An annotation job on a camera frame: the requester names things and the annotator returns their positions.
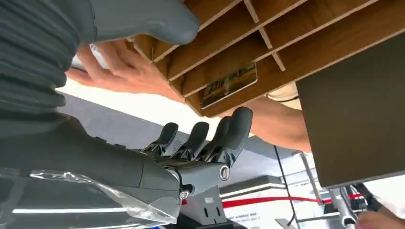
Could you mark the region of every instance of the red stripe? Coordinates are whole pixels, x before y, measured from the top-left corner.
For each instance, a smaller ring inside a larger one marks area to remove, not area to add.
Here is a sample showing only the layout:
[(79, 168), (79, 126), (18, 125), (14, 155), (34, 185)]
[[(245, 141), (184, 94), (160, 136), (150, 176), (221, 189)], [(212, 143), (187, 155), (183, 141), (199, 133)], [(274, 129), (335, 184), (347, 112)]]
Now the red stripe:
[[(349, 195), (350, 199), (361, 197), (361, 194)], [(222, 206), (224, 208), (232, 208), (238, 207), (248, 204), (258, 204), (258, 203), (265, 203), (270, 201), (278, 201), (278, 200), (295, 200), (295, 201), (307, 201), (307, 202), (316, 202), (324, 204), (329, 204), (332, 202), (331, 199), (311, 199), (311, 198), (303, 198), (303, 197), (264, 197), (264, 198), (251, 198), (251, 199), (241, 199), (241, 200), (232, 200), (232, 201), (224, 201), (222, 202)]]

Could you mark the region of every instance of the black cable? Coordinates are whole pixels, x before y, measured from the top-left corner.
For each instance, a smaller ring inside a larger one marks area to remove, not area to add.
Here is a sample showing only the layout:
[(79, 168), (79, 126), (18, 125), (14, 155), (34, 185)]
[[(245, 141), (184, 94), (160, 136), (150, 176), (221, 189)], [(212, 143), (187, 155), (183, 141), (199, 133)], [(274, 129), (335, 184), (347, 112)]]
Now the black cable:
[(297, 95), (297, 96), (295, 96), (295, 97), (293, 97), (291, 99), (286, 99), (286, 100), (275, 100), (275, 99), (273, 99), (273, 100), (276, 101), (276, 102), (279, 102), (279, 103), (286, 103), (286, 102), (290, 102), (290, 101), (293, 101), (293, 100), (296, 100), (296, 99), (299, 99), (299, 95)]
[[(284, 184), (286, 184), (286, 190), (287, 190), (288, 197), (291, 198), (290, 190), (288, 189), (288, 184), (287, 184), (287, 180), (286, 180), (286, 175), (284, 175), (283, 166), (281, 165), (280, 155), (278, 155), (277, 147), (275, 145), (273, 145), (273, 147), (274, 147), (274, 150), (276, 152), (278, 165), (280, 166), (280, 170), (281, 170), (281, 175), (283, 175)], [(292, 221), (294, 220), (294, 218), (296, 216), (294, 204), (292, 203), (291, 199), (290, 199), (290, 204), (291, 204), (291, 208), (292, 208), (292, 217), (291, 217), (290, 221), (288, 222), (287, 226), (291, 225)]]

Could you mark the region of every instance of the robotic hand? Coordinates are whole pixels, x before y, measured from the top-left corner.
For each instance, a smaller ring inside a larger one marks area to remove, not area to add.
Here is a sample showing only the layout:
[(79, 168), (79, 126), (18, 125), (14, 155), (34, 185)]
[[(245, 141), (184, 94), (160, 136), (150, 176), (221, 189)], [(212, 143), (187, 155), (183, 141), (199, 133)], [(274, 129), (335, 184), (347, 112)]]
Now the robotic hand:
[(229, 178), (230, 168), (249, 137), (252, 117), (249, 108), (239, 107), (232, 116), (220, 121), (213, 140), (205, 147), (203, 144), (209, 125), (199, 122), (192, 129), (188, 141), (173, 155), (165, 156), (165, 146), (170, 144), (177, 132), (177, 125), (169, 123), (163, 128), (159, 139), (142, 152), (177, 178), (181, 199), (198, 195)]

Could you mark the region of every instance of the dark gray panel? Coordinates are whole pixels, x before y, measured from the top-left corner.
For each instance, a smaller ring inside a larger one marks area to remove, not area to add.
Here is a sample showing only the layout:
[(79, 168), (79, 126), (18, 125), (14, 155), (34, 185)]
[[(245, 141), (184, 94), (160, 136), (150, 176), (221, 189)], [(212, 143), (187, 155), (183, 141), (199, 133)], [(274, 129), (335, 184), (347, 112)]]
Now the dark gray panel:
[(405, 35), (297, 82), (320, 183), (405, 170)]

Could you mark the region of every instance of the wooden compartment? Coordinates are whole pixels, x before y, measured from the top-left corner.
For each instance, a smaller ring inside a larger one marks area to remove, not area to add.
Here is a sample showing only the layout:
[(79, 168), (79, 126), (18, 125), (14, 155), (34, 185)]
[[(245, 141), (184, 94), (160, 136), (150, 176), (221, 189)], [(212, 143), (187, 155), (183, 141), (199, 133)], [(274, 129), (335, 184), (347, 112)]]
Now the wooden compartment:
[[(153, 60), (199, 115), (216, 116), (354, 55), (405, 30), (403, 0), (186, 0), (202, 22), (197, 37), (171, 45), (139, 36)], [(205, 88), (249, 63), (258, 83), (205, 109)]]

